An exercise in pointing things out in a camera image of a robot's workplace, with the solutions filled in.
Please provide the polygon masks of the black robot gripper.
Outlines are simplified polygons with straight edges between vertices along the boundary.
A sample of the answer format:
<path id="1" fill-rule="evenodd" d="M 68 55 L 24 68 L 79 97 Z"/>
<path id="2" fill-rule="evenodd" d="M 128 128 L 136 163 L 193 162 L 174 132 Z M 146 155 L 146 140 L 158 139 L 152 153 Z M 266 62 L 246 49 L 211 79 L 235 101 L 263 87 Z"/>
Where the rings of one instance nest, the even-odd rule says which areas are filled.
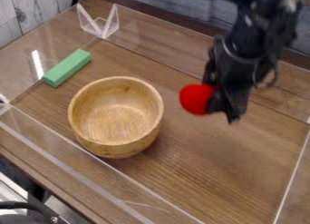
<path id="1" fill-rule="evenodd" d="M 270 88 L 277 80 L 277 61 L 266 56 L 241 57 L 229 49 L 223 36 L 213 39 L 202 77 L 202 83 L 213 96 L 207 113 L 225 111 L 227 122 L 238 122 L 247 111 L 251 88 Z"/>

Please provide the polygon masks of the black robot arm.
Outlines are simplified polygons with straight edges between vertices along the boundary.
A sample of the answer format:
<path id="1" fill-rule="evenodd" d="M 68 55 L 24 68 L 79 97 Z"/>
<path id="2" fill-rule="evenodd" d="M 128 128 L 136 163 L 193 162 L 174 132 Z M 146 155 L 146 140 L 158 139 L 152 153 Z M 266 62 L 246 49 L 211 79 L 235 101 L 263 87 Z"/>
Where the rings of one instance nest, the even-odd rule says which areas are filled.
<path id="1" fill-rule="evenodd" d="M 278 80 L 278 61 L 297 38 L 305 0 L 227 0 L 238 9 L 229 33 L 213 39 L 202 82 L 179 92 L 194 115 L 222 112 L 229 122 L 245 115 L 253 89 Z"/>

